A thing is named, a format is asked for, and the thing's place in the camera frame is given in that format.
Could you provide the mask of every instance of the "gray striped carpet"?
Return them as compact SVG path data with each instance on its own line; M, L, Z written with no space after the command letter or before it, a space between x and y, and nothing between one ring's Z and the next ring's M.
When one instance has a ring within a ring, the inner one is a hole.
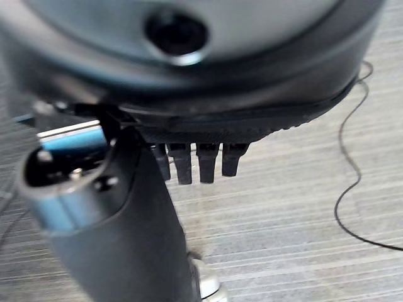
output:
M346 127L346 144L363 171L341 205L343 221L372 240L403 246L403 2L389 2L366 57L375 66L368 101ZM403 253L363 244L332 215L355 175L339 153L340 122L361 87L308 125L253 144L239 175L216 182L168 183L189 246L217 270L234 302L403 301ZM33 132L14 125L0 105L3 188ZM5 192L0 192L3 202ZM0 233L22 211L13 203ZM0 251L0 301L89 301L32 227L20 221Z

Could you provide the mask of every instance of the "black plastic casing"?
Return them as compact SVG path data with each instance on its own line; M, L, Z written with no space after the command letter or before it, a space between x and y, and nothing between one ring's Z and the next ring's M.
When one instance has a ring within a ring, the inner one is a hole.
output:
M308 122L345 97L383 3L340 1L275 49L188 67L117 57L14 4L10 14L19 19L0 20L1 48L22 89L49 103L63 100L72 114L78 104L107 104L130 114L148 142L247 143Z
M158 164L132 133L123 131L97 171L60 184L46 185L34 152L18 175L21 197L94 301L198 302L197 271ZM96 185L111 177L112 186Z

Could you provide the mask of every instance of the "chrome part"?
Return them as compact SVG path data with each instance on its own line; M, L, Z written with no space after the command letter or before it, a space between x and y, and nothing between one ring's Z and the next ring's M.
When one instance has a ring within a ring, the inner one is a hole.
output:
M82 177L82 169L81 168L74 169L70 173L70 179L72 181L76 181L76 180L80 179L81 177Z
M228 302L228 290L220 284L214 270L198 259L192 259L199 273L200 296L203 302Z

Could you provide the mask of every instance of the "black plastic tab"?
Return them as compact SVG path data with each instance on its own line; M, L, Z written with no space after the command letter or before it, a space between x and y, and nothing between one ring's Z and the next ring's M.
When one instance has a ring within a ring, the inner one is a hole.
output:
M151 146L152 153L157 159L159 170L161 171L162 178L165 181L171 179L171 170L169 168L168 155L166 154L165 144L159 143L157 145Z
M222 147L222 175L237 175L239 158L243 156L249 148L248 143L223 144Z
M196 145L196 154L199 158L200 182L212 184L214 182L215 159L219 153L219 144L199 143Z
M168 155L174 158L179 184L191 184L190 144L170 143Z

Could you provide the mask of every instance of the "wire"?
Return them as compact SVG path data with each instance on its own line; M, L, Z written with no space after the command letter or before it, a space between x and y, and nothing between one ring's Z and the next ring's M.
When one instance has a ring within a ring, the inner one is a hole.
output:
M0 218L3 217L4 212L10 207L10 205L13 203L13 201L16 199L15 197L17 196L17 190L15 188L15 182L14 182L14 177L11 176L10 180L7 182L7 184L1 189L1 192L8 193L8 197L4 199L4 203L0 208ZM26 215L28 214L29 210L24 211L22 214L20 214L19 217L17 217L13 222L9 224L7 229L4 231L4 233L0 237L0 250L4 245L4 242L6 241L9 233L12 231L12 229L15 227L15 225Z
M7 229L4 231L4 233L1 235L0 237L0 251L1 248L4 245L4 242L6 241L6 239L8 238L8 235L10 234L10 232L12 231L12 229L15 227L15 225L22 219L24 218L25 215L27 215L30 212L30 210L25 210L24 212L22 212L22 214L20 214L19 217L17 217L13 222L11 222L9 224L9 226L7 227Z
M339 133L338 133L338 141L339 141L340 151L343 154L344 158L346 159L347 163L355 171L357 179L356 179L356 181L354 183L352 183L347 189L345 189L341 193L340 197L336 201L336 204L334 205L334 218L336 219L338 225L343 229L343 231L345 231L348 235L350 235L350 236L352 236L352 237L354 237L354 238L356 238L358 240L361 240L362 242L369 243L369 244L372 244L372 245L376 245L378 247L383 247L385 249L403 251L403 247L397 247L395 245L389 245L389 244L384 244L384 243L381 243L381 242L372 241L372 240L369 240L367 238L364 238L362 236L357 235L356 233L351 231L348 227L346 227L344 225L344 223L340 220L340 217L339 217L339 205L340 205L340 202L343 200L344 196L348 192L350 192L355 186L357 186L361 182L361 178L362 178L361 169L358 167L357 163L354 161L354 159L350 156L350 154L347 151L347 148L346 148L346 146L344 144L344 140L343 140L343 134L344 134L344 128L346 126L347 121L358 110L358 108L360 108L361 105L366 101L366 99L368 98L368 95L370 93L370 88L368 87L368 84L364 80L372 75L372 73L373 73L373 65L371 63L367 62L367 61L363 61L363 64L368 67L369 71L368 71L368 73L366 75L364 75L363 77L361 77L361 78L359 78L357 80L357 84L360 84L363 87L365 94L364 94L362 100L357 104L357 106L355 106L355 108L347 115L347 117L340 124Z

